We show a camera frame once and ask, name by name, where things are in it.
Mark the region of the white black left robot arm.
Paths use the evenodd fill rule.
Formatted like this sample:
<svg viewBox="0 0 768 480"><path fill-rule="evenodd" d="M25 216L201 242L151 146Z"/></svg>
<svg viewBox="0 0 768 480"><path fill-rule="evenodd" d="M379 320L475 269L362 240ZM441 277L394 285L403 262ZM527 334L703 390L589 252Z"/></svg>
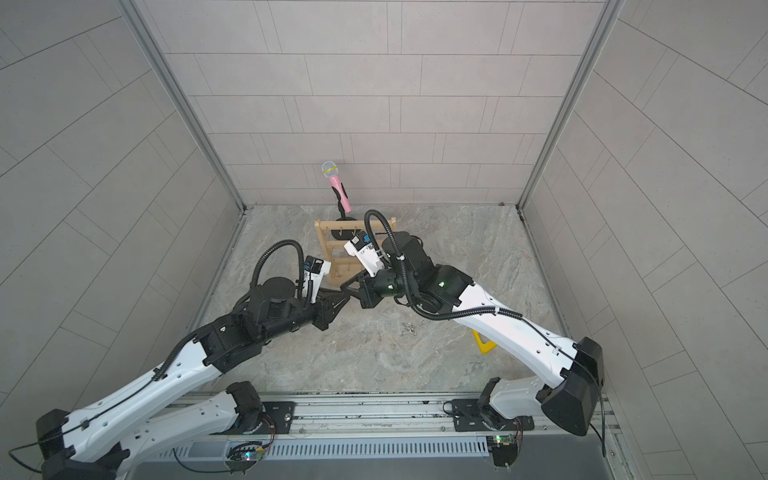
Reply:
<svg viewBox="0 0 768 480"><path fill-rule="evenodd" d="M349 301L326 289L328 263L300 257L296 280L259 274L282 247L301 253L295 240L272 245L258 260L249 290L232 310L183 337L166 359L112 394L72 412L54 409L36 422L45 479L116 479L157 453L208 434L244 434L264 422L262 401L249 382L165 413L171 402L259 355L271 340L311 324L327 329Z"/></svg>

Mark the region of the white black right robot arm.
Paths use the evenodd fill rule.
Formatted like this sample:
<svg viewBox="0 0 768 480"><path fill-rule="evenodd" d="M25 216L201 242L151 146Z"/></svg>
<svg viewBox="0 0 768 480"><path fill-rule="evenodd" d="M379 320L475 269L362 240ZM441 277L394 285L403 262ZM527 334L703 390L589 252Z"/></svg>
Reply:
<svg viewBox="0 0 768 480"><path fill-rule="evenodd" d="M502 431L520 415L541 411L560 429L585 436L602 411L604 362L601 346L589 337L574 341L541 327L506 307L471 276L435 264L421 239L394 231L385 216L370 209L364 228L345 246L364 267L341 289L362 308L383 299L435 322L454 321L486 337L536 376L532 386L517 387L494 377L477 400L477 419Z"/></svg>

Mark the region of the wooden jewelry display stand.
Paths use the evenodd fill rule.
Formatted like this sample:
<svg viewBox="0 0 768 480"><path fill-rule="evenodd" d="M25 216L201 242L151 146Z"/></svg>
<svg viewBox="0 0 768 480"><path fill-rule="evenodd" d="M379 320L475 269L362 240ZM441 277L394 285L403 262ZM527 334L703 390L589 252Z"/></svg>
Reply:
<svg viewBox="0 0 768 480"><path fill-rule="evenodd" d="M360 271L365 271L361 263L344 250L344 245L348 240L339 240L332 235L335 231L351 231L352 236L358 230L366 231L362 220L323 221L317 219L314 221L314 227L320 243L322 258L331 263L330 273L325 277L328 285L340 287L350 277Z"/></svg>

